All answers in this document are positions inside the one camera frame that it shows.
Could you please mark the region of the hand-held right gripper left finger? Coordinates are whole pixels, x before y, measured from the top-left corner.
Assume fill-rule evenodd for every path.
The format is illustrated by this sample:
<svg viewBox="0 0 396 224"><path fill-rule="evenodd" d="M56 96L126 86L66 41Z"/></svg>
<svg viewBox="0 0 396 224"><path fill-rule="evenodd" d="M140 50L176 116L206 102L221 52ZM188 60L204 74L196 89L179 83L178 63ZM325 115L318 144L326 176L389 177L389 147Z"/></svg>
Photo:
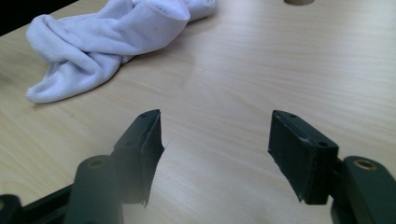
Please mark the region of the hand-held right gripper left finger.
<svg viewBox="0 0 396 224"><path fill-rule="evenodd" d="M111 153L117 167L123 203L148 204L163 152L161 111L154 109L137 116Z"/></svg>

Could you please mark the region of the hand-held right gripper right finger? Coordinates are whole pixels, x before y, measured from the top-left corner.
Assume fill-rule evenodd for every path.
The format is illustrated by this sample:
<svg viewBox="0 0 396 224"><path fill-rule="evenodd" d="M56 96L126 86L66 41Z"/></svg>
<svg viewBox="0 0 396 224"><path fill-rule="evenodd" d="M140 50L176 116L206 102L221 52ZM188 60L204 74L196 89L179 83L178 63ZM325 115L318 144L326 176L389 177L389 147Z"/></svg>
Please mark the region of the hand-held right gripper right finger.
<svg viewBox="0 0 396 224"><path fill-rule="evenodd" d="M325 204L331 191L338 146L300 117L272 113L268 153L287 178L299 201Z"/></svg>

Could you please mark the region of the white printed cloth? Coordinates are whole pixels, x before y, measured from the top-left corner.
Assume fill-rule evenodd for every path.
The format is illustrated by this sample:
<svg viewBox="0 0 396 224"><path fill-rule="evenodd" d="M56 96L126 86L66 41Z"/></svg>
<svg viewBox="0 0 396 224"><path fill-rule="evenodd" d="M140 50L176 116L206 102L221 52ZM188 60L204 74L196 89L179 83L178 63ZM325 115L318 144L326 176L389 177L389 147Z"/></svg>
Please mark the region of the white printed cloth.
<svg viewBox="0 0 396 224"><path fill-rule="evenodd" d="M52 103L100 86L134 56L166 47L189 22L214 13L217 2L108 0L96 13L34 18L26 37L49 68L26 98Z"/></svg>

